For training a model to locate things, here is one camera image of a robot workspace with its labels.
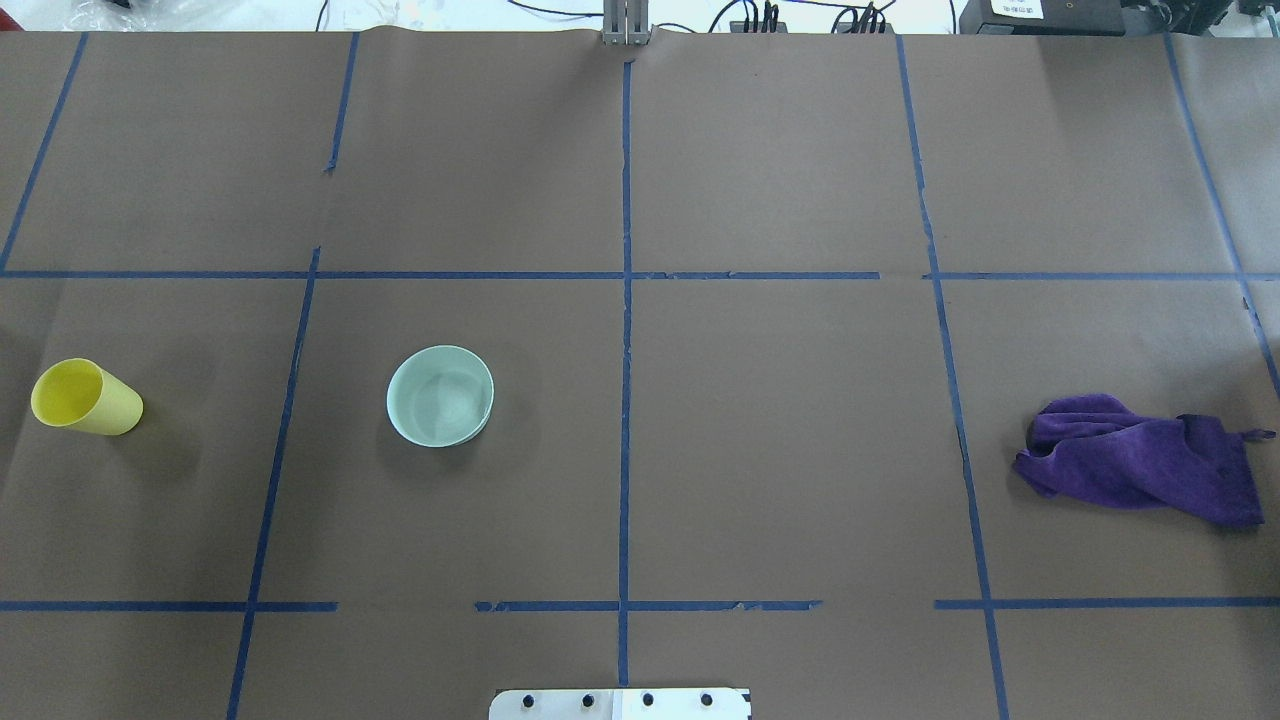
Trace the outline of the purple cloth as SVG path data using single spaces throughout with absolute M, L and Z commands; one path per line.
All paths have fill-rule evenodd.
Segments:
M 1247 445 L 1216 416 L 1144 416 L 1112 395 L 1057 398 L 1030 420 L 1012 470 L 1039 496 L 1106 509 L 1176 509 L 1219 527 L 1265 524 Z

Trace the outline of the yellow plastic cup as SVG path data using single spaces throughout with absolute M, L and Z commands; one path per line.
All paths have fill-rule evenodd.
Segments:
M 123 436 L 145 413 L 134 389 L 84 357 L 46 369 L 31 391 L 29 407 L 46 427 L 95 436 Z

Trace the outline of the black computer box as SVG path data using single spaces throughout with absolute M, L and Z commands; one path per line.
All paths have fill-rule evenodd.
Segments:
M 1120 1 L 968 1 L 960 35 L 1125 35 Z

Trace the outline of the light green bowl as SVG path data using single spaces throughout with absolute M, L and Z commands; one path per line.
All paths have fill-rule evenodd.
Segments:
M 448 448 L 485 429 L 494 398 L 494 377 L 484 360 L 467 348 L 438 345 L 398 365 L 385 405 L 399 437 L 420 447 Z

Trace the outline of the black usb hub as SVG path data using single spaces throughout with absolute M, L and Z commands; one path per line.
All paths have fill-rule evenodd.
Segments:
M 762 17 L 759 20 L 748 18 L 745 20 L 731 20 L 730 33 L 742 35 L 742 33 L 787 33 L 788 27 L 785 22 L 778 18 Z
M 881 14 L 872 14 L 867 18 L 849 17 L 835 23 L 832 33 L 836 35 L 890 35 L 892 26 Z

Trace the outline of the aluminium frame post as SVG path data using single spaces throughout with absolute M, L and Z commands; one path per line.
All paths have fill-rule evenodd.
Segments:
M 648 0 L 602 3 L 602 42 L 605 46 L 643 46 L 652 40 Z

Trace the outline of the white pedestal base plate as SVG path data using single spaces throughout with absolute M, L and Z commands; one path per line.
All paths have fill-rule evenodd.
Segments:
M 750 692 L 728 687 L 512 689 L 489 719 L 751 719 Z

